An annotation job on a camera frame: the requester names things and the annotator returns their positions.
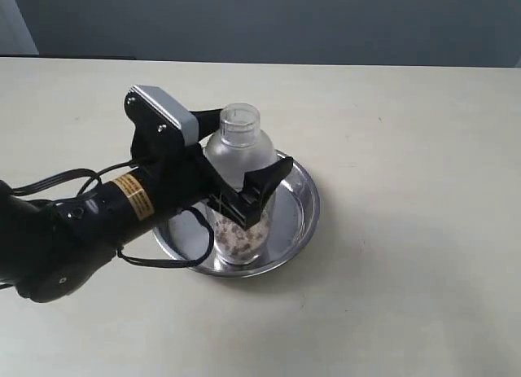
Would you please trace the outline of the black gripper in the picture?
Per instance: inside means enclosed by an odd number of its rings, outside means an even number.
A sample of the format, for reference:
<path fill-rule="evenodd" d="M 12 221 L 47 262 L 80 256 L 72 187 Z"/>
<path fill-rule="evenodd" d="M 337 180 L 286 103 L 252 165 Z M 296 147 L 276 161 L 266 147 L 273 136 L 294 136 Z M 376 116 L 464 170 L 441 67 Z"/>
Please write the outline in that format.
<path fill-rule="evenodd" d="M 220 129 L 222 108 L 191 111 L 198 122 L 198 141 Z M 130 148 L 137 167 L 129 172 L 143 188 L 148 226 L 158 226 L 201 201 L 248 229 L 257 224 L 281 181 L 293 168 L 290 156 L 244 175 L 241 192 L 219 175 L 203 154 L 200 144 L 185 146 L 181 135 L 166 138 L 136 128 Z"/>

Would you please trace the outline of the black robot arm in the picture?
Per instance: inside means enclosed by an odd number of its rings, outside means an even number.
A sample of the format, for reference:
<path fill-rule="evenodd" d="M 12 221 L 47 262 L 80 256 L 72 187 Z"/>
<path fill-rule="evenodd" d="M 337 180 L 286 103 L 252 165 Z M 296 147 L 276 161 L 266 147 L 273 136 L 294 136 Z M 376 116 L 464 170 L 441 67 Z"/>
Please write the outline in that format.
<path fill-rule="evenodd" d="M 198 143 L 149 107 L 127 110 L 135 131 L 129 172 L 66 199 L 31 199 L 34 186 L 1 187 L 1 285 L 46 303 L 81 287 L 124 246 L 181 213 L 201 225 L 202 201 L 238 226 L 257 224 L 271 195 L 291 172 L 290 157 L 246 173 L 229 186 Z"/>

